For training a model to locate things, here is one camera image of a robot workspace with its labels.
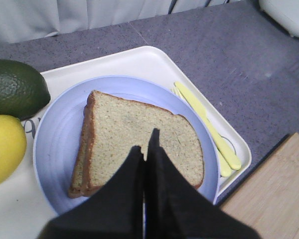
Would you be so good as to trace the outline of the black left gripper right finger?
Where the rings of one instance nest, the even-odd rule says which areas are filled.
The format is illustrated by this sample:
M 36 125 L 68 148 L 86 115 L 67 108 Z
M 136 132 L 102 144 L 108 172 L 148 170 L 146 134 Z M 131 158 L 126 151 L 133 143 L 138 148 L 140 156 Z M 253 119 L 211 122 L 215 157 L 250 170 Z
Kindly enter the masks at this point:
M 145 167 L 146 238 L 258 239 L 251 227 L 221 211 L 173 165 L 154 129 Z

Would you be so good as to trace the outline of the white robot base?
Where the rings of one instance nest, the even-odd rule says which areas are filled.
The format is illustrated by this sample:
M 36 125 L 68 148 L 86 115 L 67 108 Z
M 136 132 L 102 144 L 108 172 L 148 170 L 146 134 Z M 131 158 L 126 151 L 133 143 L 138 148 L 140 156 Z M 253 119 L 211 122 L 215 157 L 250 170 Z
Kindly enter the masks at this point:
M 259 6 L 291 37 L 299 37 L 299 0 L 259 0 Z

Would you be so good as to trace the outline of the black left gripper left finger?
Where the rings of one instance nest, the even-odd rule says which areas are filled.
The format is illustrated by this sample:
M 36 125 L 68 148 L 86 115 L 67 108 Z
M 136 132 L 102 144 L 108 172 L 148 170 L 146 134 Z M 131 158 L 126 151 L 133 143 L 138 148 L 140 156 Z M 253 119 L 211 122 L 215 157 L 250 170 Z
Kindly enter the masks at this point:
M 141 239 L 144 155 L 133 146 L 118 171 L 93 196 L 50 220 L 40 239 Z

